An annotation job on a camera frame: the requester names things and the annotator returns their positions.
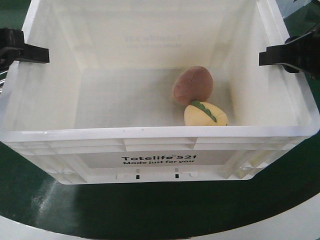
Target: black plastic clip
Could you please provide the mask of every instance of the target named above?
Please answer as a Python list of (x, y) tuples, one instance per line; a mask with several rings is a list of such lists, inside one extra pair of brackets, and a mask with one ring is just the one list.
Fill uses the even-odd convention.
[(14, 61), (49, 63), (49, 50), (26, 44), (21, 30), (0, 28), (0, 71), (7, 71)]
[(269, 46), (259, 53), (259, 66), (281, 64), (289, 73), (302, 71), (320, 76), (320, 24), (302, 36), (293, 36), (284, 45)]

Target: green stitching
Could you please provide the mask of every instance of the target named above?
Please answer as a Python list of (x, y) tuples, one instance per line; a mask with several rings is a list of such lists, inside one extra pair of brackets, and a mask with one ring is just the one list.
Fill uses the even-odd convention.
[(215, 123), (217, 122), (216, 117), (212, 115), (210, 109), (206, 108), (205, 105), (203, 105), (199, 100), (192, 101), (190, 105), (195, 106), (197, 109), (200, 109), (205, 114), (207, 114)]

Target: brown plush potato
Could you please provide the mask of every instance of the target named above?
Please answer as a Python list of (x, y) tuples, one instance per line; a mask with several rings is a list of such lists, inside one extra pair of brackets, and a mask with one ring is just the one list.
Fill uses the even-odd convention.
[(203, 66), (192, 66), (174, 83), (173, 99), (182, 105), (189, 105), (193, 100), (205, 102), (213, 90), (213, 78)]

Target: plush toy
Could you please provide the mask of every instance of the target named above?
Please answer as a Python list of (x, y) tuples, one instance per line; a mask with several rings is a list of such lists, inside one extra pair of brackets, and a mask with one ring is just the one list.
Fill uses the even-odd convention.
[(205, 102), (213, 91), (213, 78), (203, 66), (192, 66), (175, 81), (173, 99), (187, 106), (184, 110), (186, 126), (227, 126), (227, 115), (217, 106)]

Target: green table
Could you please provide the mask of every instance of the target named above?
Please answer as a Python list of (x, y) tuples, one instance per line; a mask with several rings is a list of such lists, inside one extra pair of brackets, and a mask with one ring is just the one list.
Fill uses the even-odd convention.
[[(2, 0), (0, 28), (21, 28), (29, 3)], [(290, 34), (320, 22), (319, 13), (314, 1), (288, 17)], [(320, 81), (309, 79), (309, 85), (319, 105)], [(247, 181), (62, 185), (0, 143), (0, 215), (93, 239), (212, 234), (269, 218), (319, 193), (319, 160), (318, 133)]]

